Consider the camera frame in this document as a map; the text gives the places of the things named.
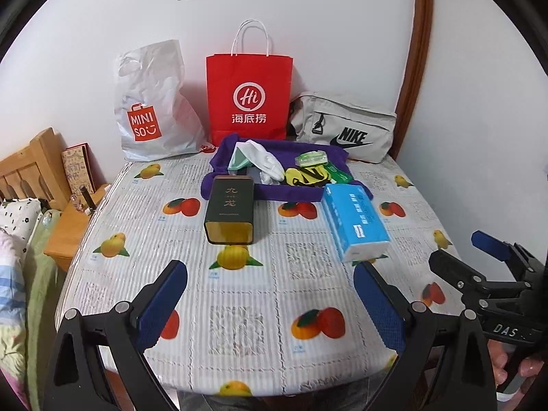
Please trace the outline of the person's right hand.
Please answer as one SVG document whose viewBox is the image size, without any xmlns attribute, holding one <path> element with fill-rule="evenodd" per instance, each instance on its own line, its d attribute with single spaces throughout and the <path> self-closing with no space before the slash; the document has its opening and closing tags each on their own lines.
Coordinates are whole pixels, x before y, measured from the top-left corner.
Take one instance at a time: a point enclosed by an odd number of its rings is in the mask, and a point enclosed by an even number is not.
<svg viewBox="0 0 548 411">
<path fill-rule="evenodd" d="M 497 386 L 503 384 L 507 379 L 507 372 L 505 366 L 508 362 L 509 356 L 508 353 L 503 349 L 501 342 L 490 339 L 488 341 L 488 352 L 492 364 L 494 381 Z M 536 358 L 526 358 L 521 362 L 521 365 L 518 369 L 519 375 L 524 377 L 524 382 L 521 384 L 519 392 L 524 395 L 528 389 L 531 387 L 531 384 L 534 382 L 534 379 L 540 373 L 540 370 L 543 368 L 544 362 L 537 360 Z"/>
</svg>

